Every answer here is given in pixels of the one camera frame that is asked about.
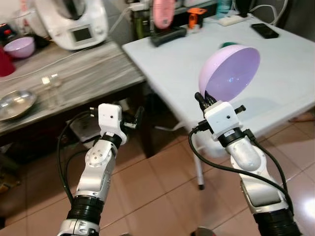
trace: orange object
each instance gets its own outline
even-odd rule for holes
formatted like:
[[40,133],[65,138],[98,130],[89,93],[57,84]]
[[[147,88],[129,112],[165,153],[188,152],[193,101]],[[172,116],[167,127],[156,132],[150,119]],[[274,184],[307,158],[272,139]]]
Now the orange object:
[[187,12],[190,14],[188,28],[193,29],[195,24],[199,24],[200,28],[202,28],[203,18],[201,15],[207,12],[207,10],[203,8],[194,7],[189,9]]

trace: white kitchen appliance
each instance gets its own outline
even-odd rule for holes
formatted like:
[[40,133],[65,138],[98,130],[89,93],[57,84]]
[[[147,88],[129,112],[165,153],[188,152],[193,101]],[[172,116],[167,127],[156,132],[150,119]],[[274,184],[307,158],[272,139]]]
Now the white kitchen appliance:
[[94,46],[108,35],[102,0],[35,0],[35,6],[51,38],[64,49]]

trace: black smartphone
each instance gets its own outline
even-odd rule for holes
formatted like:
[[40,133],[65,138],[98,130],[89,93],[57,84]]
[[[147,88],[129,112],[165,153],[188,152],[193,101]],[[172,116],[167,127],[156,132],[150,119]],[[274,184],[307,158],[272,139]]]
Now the black smartphone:
[[279,34],[277,32],[274,32],[272,29],[270,29],[265,24],[252,24],[251,27],[259,33],[264,38],[278,38]]

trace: pink bowl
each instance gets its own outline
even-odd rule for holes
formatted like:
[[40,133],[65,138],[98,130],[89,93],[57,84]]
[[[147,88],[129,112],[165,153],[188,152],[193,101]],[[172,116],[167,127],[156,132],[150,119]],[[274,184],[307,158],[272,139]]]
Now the pink bowl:
[[257,49],[243,45],[226,46],[215,52],[199,75],[199,91],[216,100],[230,101],[253,79],[260,63]]
[[32,37],[18,38],[4,47],[4,51],[13,58],[28,58],[35,51]]

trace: gray countertop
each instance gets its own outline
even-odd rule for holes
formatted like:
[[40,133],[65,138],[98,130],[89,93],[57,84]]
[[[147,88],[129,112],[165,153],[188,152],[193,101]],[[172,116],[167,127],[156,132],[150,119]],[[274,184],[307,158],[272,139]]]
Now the gray countertop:
[[[52,43],[15,64],[17,70],[13,74],[0,78],[0,96],[27,89],[38,99],[25,116],[0,122],[0,136],[144,81],[137,68],[112,41],[77,53]],[[60,92],[66,102],[49,109],[47,91],[41,78],[55,73],[62,81]]]

